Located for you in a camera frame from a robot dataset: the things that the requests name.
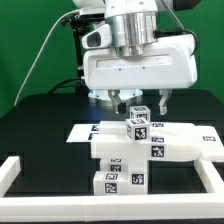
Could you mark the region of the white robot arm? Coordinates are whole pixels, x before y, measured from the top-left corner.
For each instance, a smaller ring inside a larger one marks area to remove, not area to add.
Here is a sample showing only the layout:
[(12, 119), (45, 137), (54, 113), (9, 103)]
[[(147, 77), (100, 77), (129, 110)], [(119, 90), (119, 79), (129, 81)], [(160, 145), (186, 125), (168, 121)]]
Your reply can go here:
[(118, 113), (126, 111), (122, 92), (157, 89), (162, 96), (159, 110), (164, 115), (172, 91), (196, 82), (196, 35), (182, 25), (161, 31), (156, 15), (192, 9), (200, 0), (73, 2), (81, 19), (97, 25), (82, 38), (85, 83), (91, 90), (107, 93)]

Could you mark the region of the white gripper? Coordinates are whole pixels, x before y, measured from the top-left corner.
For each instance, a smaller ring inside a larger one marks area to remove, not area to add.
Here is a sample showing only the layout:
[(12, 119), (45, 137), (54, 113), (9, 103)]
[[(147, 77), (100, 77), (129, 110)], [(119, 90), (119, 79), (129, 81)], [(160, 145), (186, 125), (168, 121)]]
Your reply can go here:
[(126, 113), (119, 90), (161, 89), (159, 113), (165, 115), (171, 89), (188, 88), (197, 80), (192, 34), (159, 38), (143, 47), (140, 56), (117, 55), (108, 24), (82, 38), (85, 83), (91, 90), (109, 90), (117, 114)]

